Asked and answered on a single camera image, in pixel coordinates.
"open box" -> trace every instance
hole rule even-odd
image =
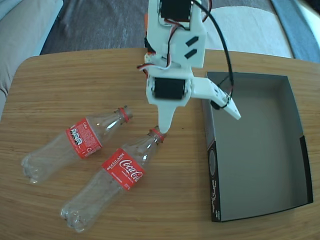
[[[210,72],[215,84],[228,73]],[[234,73],[239,121],[203,100],[213,222],[313,202],[306,140],[288,77]]]

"empty plastic bottle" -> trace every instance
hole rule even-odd
[[[156,127],[147,136],[119,148],[88,185],[64,205],[60,215],[67,225],[78,233],[92,226],[106,206],[144,175],[146,165],[164,138]]]
[[[133,117],[128,107],[87,116],[22,160],[30,182],[41,183],[57,170],[100,150],[123,123]]]

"wooden table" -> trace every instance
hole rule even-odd
[[[287,75],[308,143],[314,203],[268,216],[213,223],[201,101],[179,108],[147,175],[78,234],[60,216],[117,147],[158,122],[136,65],[144,49],[67,52],[33,57],[18,69],[0,123],[0,239],[175,240],[320,238],[320,65],[300,60],[232,52],[235,72]],[[224,53],[208,51],[206,71],[226,71]],[[21,159],[82,117],[128,105],[133,121],[87,160],[67,167],[42,185],[22,174]]]

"clear plastic bottle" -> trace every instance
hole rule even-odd
[[[113,113],[90,115],[22,160],[31,183],[41,183],[57,170],[84,159],[104,146],[123,123],[133,117],[125,106]]]
[[[105,207],[143,176],[164,138],[156,127],[147,136],[119,148],[88,185],[64,205],[60,215],[67,225],[78,233],[90,228]]]

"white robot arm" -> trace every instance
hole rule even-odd
[[[208,78],[194,77],[192,67],[203,68],[207,31],[201,0],[149,0],[145,64],[138,67],[147,74],[146,95],[158,108],[162,133],[170,129],[177,107],[190,98],[208,99],[235,119],[241,115],[230,94]]]

